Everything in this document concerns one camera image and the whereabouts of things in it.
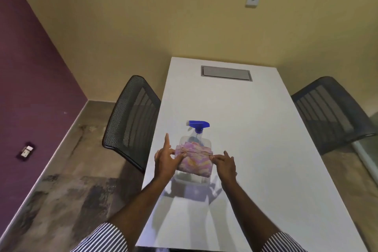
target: folded cloth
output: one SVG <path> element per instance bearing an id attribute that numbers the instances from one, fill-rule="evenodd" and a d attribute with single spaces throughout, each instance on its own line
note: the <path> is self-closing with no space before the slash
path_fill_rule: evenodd
<path id="1" fill-rule="evenodd" d="M 179 164 L 177 170 L 206 178 L 210 177 L 213 166 L 210 160 L 210 156 L 213 155 L 211 148 L 201 146 L 196 142 L 185 142 L 176 147 L 175 158 L 181 153 L 186 153 L 186 157 Z"/>

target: mesh backrest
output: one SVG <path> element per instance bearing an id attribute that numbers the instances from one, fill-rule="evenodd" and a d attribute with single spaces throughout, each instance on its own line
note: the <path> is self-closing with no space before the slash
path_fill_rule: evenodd
<path id="1" fill-rule="evenodd" d="M 320 154 L 376 129 L 351 95 L 332 77 L 322 77 L 291 96 Z"/>
<path id="2" fill-rule="evenodd" d="M 160 100 L 146 80 L 132 76 L 113 109 L 102 145 L 144 172 L 159 108 Z"/>

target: striped shirt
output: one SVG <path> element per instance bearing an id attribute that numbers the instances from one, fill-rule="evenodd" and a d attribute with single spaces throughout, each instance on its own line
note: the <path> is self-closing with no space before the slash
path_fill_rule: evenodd
<path id="1" fill-rule="evenodd" d="M 110 223 L 103 223 L 71 252 L 127 252 L 127 243 L 117 227 Z M 306 250 L 290 235 L 279 232 L 269 238 L 261 252 L 306 252 Z"/>

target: white table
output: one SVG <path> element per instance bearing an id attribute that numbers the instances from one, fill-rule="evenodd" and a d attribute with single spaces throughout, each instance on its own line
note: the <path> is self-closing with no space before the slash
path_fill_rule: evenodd
<path id="1" fill-rule="evenodd" d="M 253 81 L 201 77 L 201 65 L 247 69 Z M 305 249 L 366 251 L 276 68 L 173 57 L 143 187 L 165 133 L 175 147 L 187 120 L 210 123 L 214 153 L 234 156 L 245 192 Z M 250 251 L 225 193 L 214 199 L 215 167 L 211 180 L 215 192 L 169 183 L 137 245 Z"/>

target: yellow wall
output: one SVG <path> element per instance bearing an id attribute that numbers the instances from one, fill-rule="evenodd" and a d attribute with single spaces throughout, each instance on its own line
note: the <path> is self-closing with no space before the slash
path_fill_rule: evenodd
<path id="1" fill-rule="evenodd" d="M 27 0 L 89 99 L 133 74 L 162 96 L 171 56 L 278 67 L 290 93 L 335 77 L 378 111 L 378 0 Z"/>

